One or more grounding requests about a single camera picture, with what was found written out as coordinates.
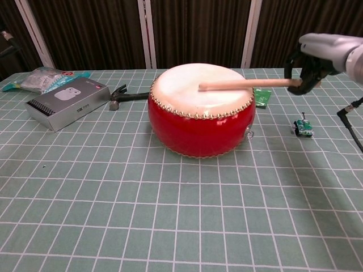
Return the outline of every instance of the drum head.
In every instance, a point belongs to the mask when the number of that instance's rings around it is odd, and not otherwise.
[[[244,77],[232,69],[190,63],[165,71],[155,80],[150,92],[153,100],[167,111],[194,118],[217,118],[233,115],[249,106],[253,89],[199,91],[199,84],[241,79]]]

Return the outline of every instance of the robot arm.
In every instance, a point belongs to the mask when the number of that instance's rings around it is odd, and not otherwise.
[[[302,84],[288,88],[295,95],[307,94],[326,76],[340,73],[363,84],[363,38],[325,33],[301,36],[297,49],[285,62],[285,78],[292,78],[298,58],[305,59],[300,74]]]

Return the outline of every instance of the small robot toy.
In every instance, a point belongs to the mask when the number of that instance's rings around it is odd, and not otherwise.
[[[310,122],[305,119],[305,113],[302,113],[302,119],[295,120],[293,124],[293,131],[296,136],[303,137],[312,137],[314,135],[313,128],[310,125]]]

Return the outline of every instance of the hammer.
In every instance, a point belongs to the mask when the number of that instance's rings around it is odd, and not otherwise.
[[[117,111],[119,109],[120,102],[125,101],[133,101],[133,100],[143,100],[149,98],[148,92],[143,93],[126,93],[127,88],[126,84],[122,85],[121,87],[117,88],[111,94],[111,101],[109,102],[109,110],[110,111]]]

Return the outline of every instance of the drum rim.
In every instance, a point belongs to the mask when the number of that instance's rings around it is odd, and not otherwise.
[[[223,113],[217,113],[217,114],[210,114],[210,115],[206,115],[206,114],[194,114],[194,113],[189,113],[189,112],[183,112],[183,111],[178,111],[177,109],[173,109],[165,104],[163,104],[159,99],[156,98],[156,96],[154,95],[154,86],[156,81],[158,80],[158,78],[163,74],[161,73],[160,75],[158,75],[157,77],[155,77],[155,79],[153,80],[151,86],[150,86],[150,97],[152,99],[153,102],[156,103],[156,105],[158,107],[160,107],[161,109],[163,109],[166,112],[170,112],[176,116],[180,116],[180,117],[186,117],[186,118],[193,118],[196,120],[202,119],[202,120],[213,120],[213,119],[221,119],[224,117],[232,117],[242,111],[244,111],[245,109],[247,109],[249,106],[251,106],[255,100],[255,89],[254,88],[249,88],[252,90],[251,92],[251,97],[247,100],[247,102],[241,104],[239,107],[229,111],[229,112],[223,112]]]

